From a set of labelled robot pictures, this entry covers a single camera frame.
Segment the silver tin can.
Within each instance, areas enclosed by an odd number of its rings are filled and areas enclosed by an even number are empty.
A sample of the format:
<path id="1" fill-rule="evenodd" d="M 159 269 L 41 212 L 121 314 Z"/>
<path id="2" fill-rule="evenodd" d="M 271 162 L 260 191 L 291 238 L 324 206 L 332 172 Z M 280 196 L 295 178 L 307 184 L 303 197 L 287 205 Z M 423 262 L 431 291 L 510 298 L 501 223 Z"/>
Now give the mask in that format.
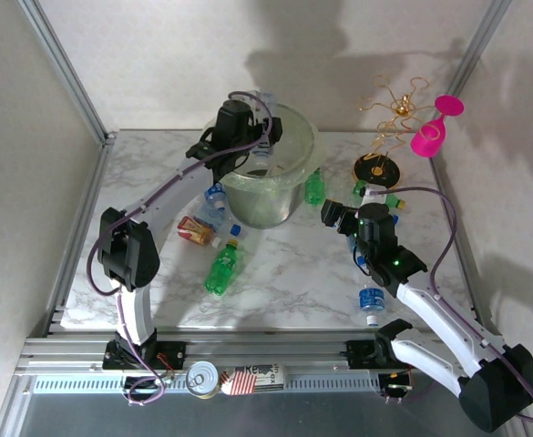
<path id="1" fill-rule="evenodd" d="M 194 363 L 186 373 L 186 388 L 200 399 L 209 399 L 220 391 L 218 369 L 208 361 Z"/>

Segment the clear plastic bin liner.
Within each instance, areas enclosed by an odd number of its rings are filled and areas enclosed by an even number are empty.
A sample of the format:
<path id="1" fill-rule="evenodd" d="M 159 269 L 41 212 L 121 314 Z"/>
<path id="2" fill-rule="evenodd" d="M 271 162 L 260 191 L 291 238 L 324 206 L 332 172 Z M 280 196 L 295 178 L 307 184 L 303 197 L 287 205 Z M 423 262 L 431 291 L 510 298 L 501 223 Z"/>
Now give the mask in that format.
<path id="1" fill-rule="evenodd" d="M 282 121 L 282 136 L 270 142 L 271 157 L 267 171 L 258 170 L 252 153 L 220 183 L 226 188 L 260 193 L 301 185 L 326 159 L 326 148 L 318 129 L 293 107 L 277 103 Z"/>

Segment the small circuit board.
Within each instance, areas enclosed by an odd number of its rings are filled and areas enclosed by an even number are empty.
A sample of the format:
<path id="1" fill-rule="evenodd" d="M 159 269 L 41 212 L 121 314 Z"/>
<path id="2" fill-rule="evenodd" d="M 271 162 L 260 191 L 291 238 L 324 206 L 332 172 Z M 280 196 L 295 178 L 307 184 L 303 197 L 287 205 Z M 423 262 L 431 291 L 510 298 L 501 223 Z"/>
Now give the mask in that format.
<path id="1" fill-rule="evenodd" d="M 414 389 L 411 371 L 382 373 L 378 376 L 379 395 L 385 403 L 395 400 L 401 403 L 404 397 Z"/>

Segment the aluminium frame post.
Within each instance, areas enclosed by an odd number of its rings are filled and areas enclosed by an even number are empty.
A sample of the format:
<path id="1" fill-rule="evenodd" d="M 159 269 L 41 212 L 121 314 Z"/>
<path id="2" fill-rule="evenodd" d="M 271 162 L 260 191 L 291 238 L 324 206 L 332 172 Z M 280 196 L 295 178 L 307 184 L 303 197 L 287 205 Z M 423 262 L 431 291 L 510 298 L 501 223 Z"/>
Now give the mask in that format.
<path id="1" fill-rule="evenodd" d="M 486 12 L 481 18 L 477 30 L 473 34 L 446 89 L 447 95 L 460 97 L 512 3 L 513 0 L 490 0 Z"/>
<path id="2" fill-rule="evenodd" d="M 101 147 L 112 145 L 114 134 L 107 130 L 98 114 L 39 0 L 16 0 L 16 2 L 94 139 Z"/>

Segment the green bottle with yellow cap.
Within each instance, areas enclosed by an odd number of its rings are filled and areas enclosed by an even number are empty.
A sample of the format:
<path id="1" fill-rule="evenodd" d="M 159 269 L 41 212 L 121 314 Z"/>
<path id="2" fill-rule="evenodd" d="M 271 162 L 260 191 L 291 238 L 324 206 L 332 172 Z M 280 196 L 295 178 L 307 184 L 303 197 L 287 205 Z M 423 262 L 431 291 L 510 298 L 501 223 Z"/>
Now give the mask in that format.
<path id="1" fill-rule="evenodd" d="M 369 203 L 379 203 L 384 204 L 389 208 L 403 209 L 405 207 L 405 202 L 398 198 L 395 194 L 375 194 L 372 197 L 360 198 L 359 189 L 364 185 L 372 185 L 375 187 L 375 191 L 383 191 L 385 187 L 378 186 L 375 184 L 370 184 L 363 180 L 358 180 L 353 189 L 353 197 L 357 202 L 358 206 L 362 206 Z"/>

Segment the red and tan snack packet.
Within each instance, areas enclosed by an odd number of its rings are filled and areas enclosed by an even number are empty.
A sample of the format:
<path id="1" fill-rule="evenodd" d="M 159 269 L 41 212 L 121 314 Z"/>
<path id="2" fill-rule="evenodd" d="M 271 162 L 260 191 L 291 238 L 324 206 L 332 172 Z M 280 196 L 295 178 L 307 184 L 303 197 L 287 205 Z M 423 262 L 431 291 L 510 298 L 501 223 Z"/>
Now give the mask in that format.
<path id="1" fill-rule="evenodd" d="M 180 220 L 177 232 L 181 238 L 202 247 L 217 248 L 222 243 L 222 238 L 212 227 L 190 216 L 185 216 Z"/>

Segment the clear bottle with blue cap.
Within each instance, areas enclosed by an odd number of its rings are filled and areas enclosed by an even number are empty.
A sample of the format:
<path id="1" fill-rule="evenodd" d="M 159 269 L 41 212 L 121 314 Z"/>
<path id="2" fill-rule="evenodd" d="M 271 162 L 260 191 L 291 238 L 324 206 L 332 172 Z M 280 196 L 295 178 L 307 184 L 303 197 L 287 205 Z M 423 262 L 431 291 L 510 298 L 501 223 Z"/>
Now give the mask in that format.
<path id="1" fill-rule="evenodd" d="M 347 244 L 349 251 L 352 256 L 352 261 L 354 262 L 355 266 L 365 275 L 369 276 L 369 272 L 365 268 L 365 259 L 364 256 L 361 254 L 360 250 L 358 249 L 356 238 L 354 235 L 350 235 L 347 238 Z"/>

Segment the red white striped packet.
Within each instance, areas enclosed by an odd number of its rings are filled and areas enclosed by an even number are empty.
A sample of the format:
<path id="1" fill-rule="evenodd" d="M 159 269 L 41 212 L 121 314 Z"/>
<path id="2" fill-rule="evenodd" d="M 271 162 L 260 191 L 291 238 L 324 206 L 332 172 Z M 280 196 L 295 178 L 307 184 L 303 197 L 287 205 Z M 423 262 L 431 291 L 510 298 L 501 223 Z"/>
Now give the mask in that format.
<path id="1" fill-rule="evenodd" d="M 228 368 L 220 374 L 220 389 L 230 396 L 282 391 L 286 371 L 280 364 L 252 364 Z"/>

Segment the clear bottle with white label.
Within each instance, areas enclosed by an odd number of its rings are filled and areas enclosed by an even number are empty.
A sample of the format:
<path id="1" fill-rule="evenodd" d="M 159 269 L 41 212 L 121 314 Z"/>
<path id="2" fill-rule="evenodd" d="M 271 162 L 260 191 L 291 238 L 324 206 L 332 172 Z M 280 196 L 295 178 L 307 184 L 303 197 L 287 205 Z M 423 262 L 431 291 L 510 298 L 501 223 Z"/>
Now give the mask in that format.
<path id="1" fill-rule="evenodd" d="M 251 153 L 254 156 L 255 167 L 258 170 L 267 171 L 270 165 L 271 157 L 271 145 L 268 138 L 263 138 Z"/>

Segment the aluminium front rail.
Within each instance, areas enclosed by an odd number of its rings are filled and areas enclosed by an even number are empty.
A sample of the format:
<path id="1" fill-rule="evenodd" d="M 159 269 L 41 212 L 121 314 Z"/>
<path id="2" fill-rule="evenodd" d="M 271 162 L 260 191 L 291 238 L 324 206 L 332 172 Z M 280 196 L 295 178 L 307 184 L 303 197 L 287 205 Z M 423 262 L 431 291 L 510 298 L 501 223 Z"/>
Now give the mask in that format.
<path id="1" fill-rule="evenodd" d="M 112 331 L 61 331 L 29 338 L 15 365 L 16 375 L 98 374 Z M 372 330 L 173 330 L 160 341 L 186 343 L 183 367 L 210 361 L 218 367 L 278 363 L 287 370 L 346 368 L 346 342 L 371 340 Z"/>

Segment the aluminium frame side rail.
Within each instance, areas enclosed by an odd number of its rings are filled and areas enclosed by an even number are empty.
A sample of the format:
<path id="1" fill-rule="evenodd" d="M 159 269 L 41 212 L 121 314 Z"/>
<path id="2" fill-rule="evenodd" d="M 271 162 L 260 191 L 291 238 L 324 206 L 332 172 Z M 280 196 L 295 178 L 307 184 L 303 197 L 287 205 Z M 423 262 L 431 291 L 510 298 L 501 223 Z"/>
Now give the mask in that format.
<path id="1" fill-rule="evenodd" d="M 499 334 L 493 314 L 489 307 L 487 291 L 482 289 L 477 264 L 473 256 L 466 229 L 462 221 L 462 208 L 458 203 L 455 190 L 446 172 L 446 162 L 442 157 L 430 158 L 429 163 L 435 177 L 436 185 L 451 201 L 456 216 L 455 251 L 458 258 L 464 282 L 472 301 L 472 308 L 477 320 L 494 334 Z"/>
<path id="2" fill-rule="evenodd" d="M 102 143 L 98 152 L 95 167 L 90 178 L 87 180 L 85 190 L 78 205 L 77 214 L 69 228 L 67 244 L 46 307 L 46 312 L 37 325 L 36 332 L 40 338 L 48 335 L 57 309 L 63 307 L 67 302 L 67 295 L 71 289 L 77 271 L 77 265 L 81 258 L 89 223 L 96 206 L 97 196 L 118 134 L 118 131 L 107 133 L 105 141 Z"/>

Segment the pink plastic wine glass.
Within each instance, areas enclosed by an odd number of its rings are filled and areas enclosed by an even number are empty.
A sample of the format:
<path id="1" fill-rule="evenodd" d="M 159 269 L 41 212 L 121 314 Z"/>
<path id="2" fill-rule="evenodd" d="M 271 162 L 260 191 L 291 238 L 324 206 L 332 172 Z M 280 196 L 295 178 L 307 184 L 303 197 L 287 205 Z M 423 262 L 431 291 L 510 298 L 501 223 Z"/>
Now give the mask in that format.
<path id="1" fill-rule="evenodd" d="M 435 100 L 438 117 L 424 123 L 410 141 L 410 147 L 421 158 L 435 157 L 446 140 L 446 119 L 458 117 L 465 106 L 462 100 L 451 95 L 442 95 Z"/>

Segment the small green plastic bottle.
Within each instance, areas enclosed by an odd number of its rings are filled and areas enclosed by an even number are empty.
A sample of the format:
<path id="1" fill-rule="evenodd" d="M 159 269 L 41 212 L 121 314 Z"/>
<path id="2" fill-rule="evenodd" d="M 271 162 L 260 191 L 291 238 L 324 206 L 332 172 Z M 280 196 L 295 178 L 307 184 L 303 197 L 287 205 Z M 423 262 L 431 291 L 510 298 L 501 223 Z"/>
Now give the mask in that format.
<path id="1" fill-rule="evenodd" d="M 325 201 L 325 183 L 323 171 L 320 168 L 307 178 L 304 184 L 304 202 L 307 205 L 319 206 Z"/>

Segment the large green soda bottle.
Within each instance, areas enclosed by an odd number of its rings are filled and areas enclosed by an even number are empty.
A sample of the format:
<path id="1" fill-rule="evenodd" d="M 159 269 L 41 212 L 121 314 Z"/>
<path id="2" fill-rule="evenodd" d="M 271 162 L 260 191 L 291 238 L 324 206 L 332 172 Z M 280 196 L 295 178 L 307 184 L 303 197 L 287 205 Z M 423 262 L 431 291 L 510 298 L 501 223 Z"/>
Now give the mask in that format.
<path id="1" fill-rule="evenodd" d="M 229 287 L 238 260 L 238 245 L 238 240 L 230 239 L 211 264 L 210 273 L 204 281 L 208 293 L 221 296 Z"/>

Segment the clear plastic bin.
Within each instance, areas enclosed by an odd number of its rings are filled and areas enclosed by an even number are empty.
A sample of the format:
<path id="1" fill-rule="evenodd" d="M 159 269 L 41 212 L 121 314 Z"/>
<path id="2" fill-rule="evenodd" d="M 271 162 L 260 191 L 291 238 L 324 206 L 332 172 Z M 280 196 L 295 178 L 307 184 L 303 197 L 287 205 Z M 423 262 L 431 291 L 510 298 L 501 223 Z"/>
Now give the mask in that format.
<path id="1" fill-rule="evenodd" d="M 298 208 L 304 183 L 274 192 L 251 193 L 226 187 L 225 191 L 231 212 L 238 221 L 250 228 L 270 229 L 282 224 Z"/>

